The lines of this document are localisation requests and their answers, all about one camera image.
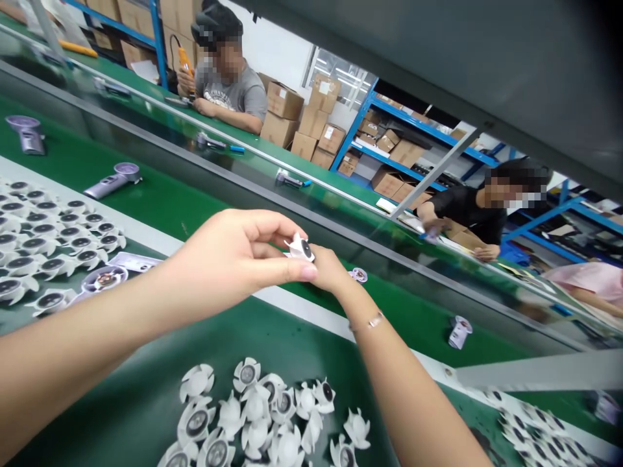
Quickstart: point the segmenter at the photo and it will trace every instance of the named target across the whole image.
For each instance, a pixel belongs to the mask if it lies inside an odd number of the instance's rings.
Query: black hair
[[[529,158],[522,158],[493,167],[487,175],[486,184],[489,184],[491,177],[504,179],[509,185],[520,185],[524,193],[543,193],[552,179],[552,171]]]

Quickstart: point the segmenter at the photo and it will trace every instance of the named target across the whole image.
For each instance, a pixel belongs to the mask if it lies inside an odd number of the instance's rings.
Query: workbench
[[[192,110],[164,108],[162,99],[168,93],[106,60],[69,54],[84,67],[68,71],[37,59],[31,43],[14,38],[29,37],[27,32],[15,24],[10,25],[16,32],[12,35],[1,28],[9,23],[0,18],[0,60],[4,62],[0,62],[0,117],[25,114],[39,119],[47,156],[22,154],[16,135],[1,125],[0,173],[7,178],[37,178],[45,186],[77,194],[109,175],[114,164],[137,163],[143,182],[101,203],[102,209],[124,219],[120,222],[142,226],[128,229],[133,240],[128,251],[165,257],[174,251],[171,242],[185,241],[222,209],[272,209],[298,222],[313,243],[333,248],[348,270],[365,269],[369,277],[365,288],[387,319],[407,345],[430,360],[431,368],[440,374],[444,367],[578,350],[570,339],[514,311],[521,282],[496,267],[484,267],[451,249],[429,245],[415,232],[387,220],[373,208],[378,198],[369,191]],[[20,79],[23,73],[31,78]],[[100,93],[93,86],[94,75],[122,83],[132,89],[132,96]],[[200,150],[195,144],[200,130],[244,146],[246,151],[237,155]],[[279,167],[315,181],[301,190],[276,185]],[[158,235],[148,235],[145,229]],[[206,266],[216,267],[208,259]],[[345,322],[339,304],[332,295],[308,284],[274,289],[268,296],[249,298],[217,318],[140,349],[12,464],[35,465],[45,457],[52,465],[124,465],[129,459],[133,465],[154,465],[174,441],[182,410],[177,390],[186,370],[198,363],[212,365],[217,374],[215,398],[224,399],[236,363],[252,356],[290,384],[328,376],[338,397],[343,398],[336,402],[337,411],[361,407],[375,427],[373,446],[377,448],[358,456],[359,465],[389,465],[391,450],[354,344],[332,326],[298,316],[284,300],[300,300],[329,321],[335,317]],[[563,293],[553,301],[577,306]],[[2,333],[30,322],[27,311],[8,309],[4,304],[0,309]],[[447,343],[450,319],[456,315],[468,318],[474,327],[461,351]],[[519,458],[496,427],[495,410],[460,391],[455,381],[443,376],[437,380],[471,427],[482,424],[478,429],[485,432],[507,465],[519,465]],[[589,437],[620,446],[614,429],[584,409],[580,392],[514,396],[551,410]],[[337,431],[337,425],[328,429],[328,433]],[[327,445],[325,439],[317,453],[324,453]]]

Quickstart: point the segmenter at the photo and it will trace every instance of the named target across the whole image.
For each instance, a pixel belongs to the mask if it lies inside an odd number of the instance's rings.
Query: stacked cardboard box
[[[288,148],[293,144],[295,132],[299,128],[299,115],[304,99],[283,83],[267,82],[268,112],[260,137],[277,146]],[[311,154],[306,154],[311,159],[313,149]]]
[[[322,75],[314,78],[310,103],[300,118],[299,131],[294,135],[292,152],[325,169],[329,169],[346,136],[336,125],[327,123],[341,89],[339,81]]]

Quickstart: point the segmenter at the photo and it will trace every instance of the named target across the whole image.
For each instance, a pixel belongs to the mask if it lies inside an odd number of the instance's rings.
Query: metal beam
[[[426,191],[426,188],[430,187],[431,184],[437,180],[439,175],[443,174],[443,171],[458,157],[463,154],[463,151],[469,147],[469,145],[482,133],[482,130],[479,128],[474,128],[469,133],[465,134],[457,143],[454,145],[452,149],[450,149],[443,159],[439,161],[439,163],[424,177],[424,180],[419,182],[415,189],[409,193],[409,195],[398,205],[398,207],[392,212],[389,216],[390,219],[396,219],[400,214],[402,214],[413,201],[422,193]]]

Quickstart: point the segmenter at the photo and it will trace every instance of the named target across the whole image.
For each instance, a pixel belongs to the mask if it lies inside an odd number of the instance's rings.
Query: man
[[[194,80],[179,70],[178,93],[188,97],[194,90],[193,105],[200,114],[259,135],[268,100],[262,80],[242,55],[242,23],[215,2],[197,14],[192,33],[208,59],[197,65]]]
[[[510,160],[491,169],[480,189],[457,186],[442,191],[417,208],[427,233],[449,227],[449,220],[469,228],[487,246],[474,256],[493,261],[500,254],[506,208],[513,201],[538,199],[551,178],[549,169],[527,158]]]

